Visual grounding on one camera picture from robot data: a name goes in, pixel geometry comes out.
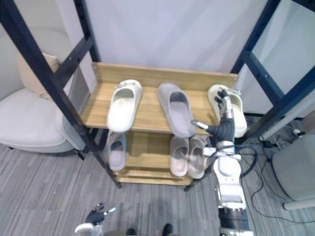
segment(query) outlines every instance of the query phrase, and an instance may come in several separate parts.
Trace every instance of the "person's foot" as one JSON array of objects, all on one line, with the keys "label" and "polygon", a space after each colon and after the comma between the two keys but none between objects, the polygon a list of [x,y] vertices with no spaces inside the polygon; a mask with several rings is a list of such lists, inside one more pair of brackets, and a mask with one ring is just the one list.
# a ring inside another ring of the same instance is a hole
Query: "person's foot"
[{"label": "person's foot", "polygon": [[163,229],[162,236],[168,236],[173,233],[173,226],[171,224],[166,224]]},{"label": "person's foot", "polygon": [[137,235],[136,230],[134,229],[128,229],[126,232],[126,235]]}]

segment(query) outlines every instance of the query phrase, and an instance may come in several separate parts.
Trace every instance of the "carpeted floor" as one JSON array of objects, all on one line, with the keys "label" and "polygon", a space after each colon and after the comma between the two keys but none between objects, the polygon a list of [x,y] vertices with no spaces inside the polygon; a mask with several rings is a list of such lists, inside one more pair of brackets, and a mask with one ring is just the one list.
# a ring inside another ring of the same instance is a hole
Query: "carpeted floor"
[{"label": "carpeted floor", "polygon": [[[291,138],[290,131],[283,132]],[[261,145],[256,143],[257,140],[251,139],[247,145],[259,154],[255,169],[260,173],[266,157]],[[277,150],[264,151],[271,156]],[[251,163],[252,150],[243,149],[242,153],[243,159]],[[244,160],[241,164],[246,169]],[[272,189],[288,199],[278,186],[270,163],[263,174]],[[70,236],[88,212],[97,203],[104,202],[106,208],[117,208],[106,217],[105,231],[135,228],[140,236],[159,236],[163,226],[172,223],[175,233],[183,236],[217,236],[219,220],[214,183],[215,176],[210,174],[187,193],[183,187],[167,185],[123,184],[122,189],[117,189],[91,154],[82,161],[72,152],[39,154],[0,145],[0,235]],[[295,224],[266,218],[253,209],[250,196],[261,187],[257,173],[250,172],[243,184],[251,227],[254,229],[253,218],[257,235],[315,235],[315,223]],[[282,208],[283,202],[267,186],[253,200],[256,208],[267,215],[293,221],[315,220],[315,208],[286,211]]]}]

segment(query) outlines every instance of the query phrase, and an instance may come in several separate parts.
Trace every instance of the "beige cushion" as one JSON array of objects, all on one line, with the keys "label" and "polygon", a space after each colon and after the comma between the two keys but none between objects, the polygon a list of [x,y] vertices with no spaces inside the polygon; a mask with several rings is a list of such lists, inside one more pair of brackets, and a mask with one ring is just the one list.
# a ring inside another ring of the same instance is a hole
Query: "beige cushion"
[{"label": "beige cushion", "polygon": [[[47,55],[45,53],[43,53],[43,55],[52,71],[55,72],[59,67],[57,57]],[[23,56],[20,53],[18,53],[18,70],[21,77],[21,81],[27,89],[37,93],[37,95],[40,96],[41,98],[52,100],[44,86],[41,84],[39,79],[36,77],[32,69],[29,67],[29,65],[27,64],[27,62],[24,60]]]}]

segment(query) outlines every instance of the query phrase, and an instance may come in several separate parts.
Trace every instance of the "slide sandal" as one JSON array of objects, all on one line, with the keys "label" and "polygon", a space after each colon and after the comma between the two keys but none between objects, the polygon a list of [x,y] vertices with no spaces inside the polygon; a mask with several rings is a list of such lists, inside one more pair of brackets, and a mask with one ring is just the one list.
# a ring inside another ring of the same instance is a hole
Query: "slide sandal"
[{"label": "slide sandal", "polygon": [[177,85],[162,83],[158,87],[158,100],[174,135],[188,138],[194,135],[195,127],[187,95]]},{"label": "slide sandal", "polygon": [[116,86],[110,104],[107,127],[114,132],[130,130],[142,96],[142,87],[136,80],[125,80]]},{"label": "slide sandal", "polygon": [[126,165],[126,134],[109,131],[106,141],[109,167],[120,171]]},{"label": "slide sandal", "polygon": [[170,169],[173,175],[181,177],[187,173],[188,150],[188,138],[179,138],[176,136],[172,138],[170,152]]},{"label": "slide sandal", "polygon": [[189,139],[188,174],[195,179],[202,178],[207,168],[203,148],[210,143],[208,136],[195,135]]},{"label": "slide sandal", "polygon": [[215,97],[218,96],[218,91],[224,89],[229,97],[231,98],[232,110],[234,114],[234,124],[235,124],[235,138],[241,138],[247,130],[247,123],[243,113],[243,102],[240,97],[240,92],[238,90],[228,88],[224,85],[213,85],[208,90],[208,100],[212,109],[216,115],[218,123],[220,123],[220,110],[219,105],[215,101]]}]

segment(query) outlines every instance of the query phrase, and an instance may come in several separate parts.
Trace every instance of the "shoe rack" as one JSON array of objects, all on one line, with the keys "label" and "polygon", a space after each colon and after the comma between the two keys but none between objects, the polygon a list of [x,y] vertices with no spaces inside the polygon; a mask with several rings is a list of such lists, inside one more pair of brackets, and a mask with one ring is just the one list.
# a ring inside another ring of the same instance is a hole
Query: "shoe rack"
[{"label": "shoe rack", "polygon": [[[169,82],[179,86],[189,97],[194,119],[216,125],[215,114],[208,102],[207,91],[214,84],[231,87],[237,74],[162,69],[93,63],[97,86],[81,116],[87,127],[106,128],[107,113],[115,85],[127,79],[138,80],[143,94],[133,127],[127,132],[126,167],[114,172],[117,181],[189,185],[186,175],[172,175],[169,168],[170,140],[172,137],[167,120],[158,101],[158,87]],[[206,134],[196,129],[196,134]]]}]

